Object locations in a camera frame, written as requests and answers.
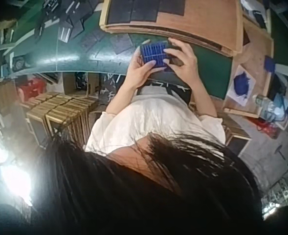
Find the workbench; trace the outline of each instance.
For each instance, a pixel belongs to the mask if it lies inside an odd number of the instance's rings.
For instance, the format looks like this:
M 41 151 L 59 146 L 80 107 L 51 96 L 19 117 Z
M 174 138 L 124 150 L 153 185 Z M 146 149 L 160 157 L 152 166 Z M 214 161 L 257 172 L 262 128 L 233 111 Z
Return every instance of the workbench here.
M 133 47 L 117 55 L 113 51 L 110 42 L 112 35 L 106 33 L 100 42 L 85 52 L 80 46 L 80 41 L 86 34 L 99 27 L 99 18 L 100 11 L 94 12 L 84 22 L 84 32 L 69 40 L 68 43 L 58 40 L 58 23 L 46 27 L 38 42 L 36 42 L 34 35 L 25 40 L 23 40 L 23 37 L 18 39 L 16 46 L 5 54 L 7 63 L 9 63 L 10 54 L 13 52 L 14 56 L 27 54 L 28 58 L 31 58 L 31 63 L 35 66 L 12 73 L 10 74 L 11 77 L 57 71 L 85 71 L 125 75 L 131 56 L 138 45 L 147 39 L 152 42 L 167 40 L 167 38 L 161 36 L 129 34 Z M 193 46 L 193 49 L 198 57 L 199 73 L 206 89 L 211 95 L 224 99 L 231 73 L 232 58 L 200 46 Z M 155 74 L 152 79 L 186 87 L 186 84 L 171 72 Z

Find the wooden crate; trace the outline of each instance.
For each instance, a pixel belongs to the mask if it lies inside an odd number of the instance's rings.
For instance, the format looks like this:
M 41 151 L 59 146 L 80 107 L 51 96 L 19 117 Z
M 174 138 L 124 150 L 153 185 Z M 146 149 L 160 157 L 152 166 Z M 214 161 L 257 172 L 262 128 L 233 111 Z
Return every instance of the wooden crate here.
M 225 145 L 237 156 L 240 156 L 251 141 L 250 136 L 237 122 L 231 119 L 228 114 L 218 113 L 218 117 L 223 119 L 225 131 Z

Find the floor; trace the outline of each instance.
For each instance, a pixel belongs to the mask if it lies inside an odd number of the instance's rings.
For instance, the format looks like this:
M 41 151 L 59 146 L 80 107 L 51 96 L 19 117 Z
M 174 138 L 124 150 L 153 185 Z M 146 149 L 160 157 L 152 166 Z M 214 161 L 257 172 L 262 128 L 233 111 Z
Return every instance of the floor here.
M 265 192 L 275 184 L 288 170 L 286 162 L 276 148 L 282 144 L 281 152 L 288 161 L 288 133 L 283 131 L 276 140 L 257 130 L 247 119 L 230 115 L 252 138 L 247 149 L 240 156 L 255 174 L 260 190 Z

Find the wooden board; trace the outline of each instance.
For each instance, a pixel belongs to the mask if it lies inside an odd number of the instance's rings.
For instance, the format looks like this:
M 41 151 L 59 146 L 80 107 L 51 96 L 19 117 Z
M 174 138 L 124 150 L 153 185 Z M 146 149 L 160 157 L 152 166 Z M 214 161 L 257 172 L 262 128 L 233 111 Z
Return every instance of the wooden board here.
M 233 82 L 234 74 L 238 65 L 243 66 L 256 80 L 255 87 L 245 106 L 241 106 L 229 97 L 225 97 L 224 111 L 227 113 L 258 118 L 261 109 L 253 101 L 255 94 L 267 95 L 271 80 L 271 73 L 264 69 L 265 56 L 273 58 L 274 42 L 271 36 L 260 29 L 250 20 L 244 18 L 244 28 L 249 36 L 250 43 L 245 45 L 243 52 L 233 58 L 230 83 Z
M 107 32 L 142 32 L 174 37 L 190 43 L 215 45 L 228 56 L 243 47 L 243 16 L 237 0 L 186 0 L 184 16 L 158 12 L 156 22 L 107 24 L 110 0 L 105 0 L 100 27 Z

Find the woman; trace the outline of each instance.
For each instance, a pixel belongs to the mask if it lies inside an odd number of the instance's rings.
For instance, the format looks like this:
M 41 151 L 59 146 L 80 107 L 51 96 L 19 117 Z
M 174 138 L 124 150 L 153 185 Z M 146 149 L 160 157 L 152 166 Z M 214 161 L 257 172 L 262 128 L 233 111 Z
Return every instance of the woman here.
M 254 176 L 225 146 L 221 120 L 188 44 L 169 64 L 199 116 L 174 91 L 141 88 L 154 62 L 136 50 L 124 84 L 95 123 L 85 151 L 57 137 L 34 172 L 33 223 L 42 234 L 266 232 Z

